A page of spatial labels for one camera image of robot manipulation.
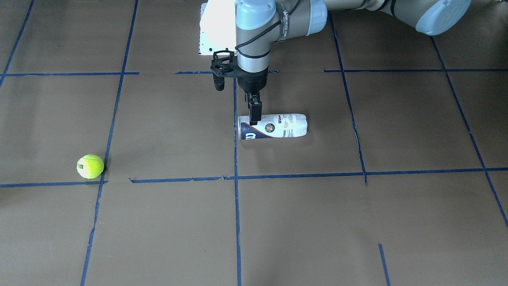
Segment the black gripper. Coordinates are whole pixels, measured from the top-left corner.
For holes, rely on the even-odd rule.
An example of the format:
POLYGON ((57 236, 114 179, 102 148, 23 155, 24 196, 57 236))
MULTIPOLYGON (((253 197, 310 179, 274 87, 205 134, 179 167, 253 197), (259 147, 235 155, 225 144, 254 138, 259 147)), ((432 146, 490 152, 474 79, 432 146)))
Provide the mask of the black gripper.
POLYGON ((237 81, 244 90, 245 102, 249 110, 249 125, 257 125, 262 119, 260 91, 266 86, 266 71, 251 73, 239 70, 237 81))

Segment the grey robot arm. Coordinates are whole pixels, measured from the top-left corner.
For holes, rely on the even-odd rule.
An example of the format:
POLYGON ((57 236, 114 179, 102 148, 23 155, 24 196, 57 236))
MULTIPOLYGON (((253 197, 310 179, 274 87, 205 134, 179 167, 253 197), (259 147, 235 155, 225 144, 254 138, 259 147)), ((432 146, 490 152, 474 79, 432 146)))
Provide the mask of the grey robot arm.
POLYGON ((249 109, 249 122, 262 118, 260 91, 266 85, 271 45, 320 32, 335 10, 381 11, 425 35, 439 35, 455 25, 470 0, 238 0, 237 64, 249 109))

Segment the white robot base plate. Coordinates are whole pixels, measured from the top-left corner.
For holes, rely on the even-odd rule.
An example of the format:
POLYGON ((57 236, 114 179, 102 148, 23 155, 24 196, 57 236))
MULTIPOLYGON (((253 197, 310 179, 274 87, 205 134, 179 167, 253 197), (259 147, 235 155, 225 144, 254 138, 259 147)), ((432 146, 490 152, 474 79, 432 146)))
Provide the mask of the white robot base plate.
POLYGON ((226 50, 236 52, 237 0, 207 0, 201 5, 198 54, 212 56, 226 50))

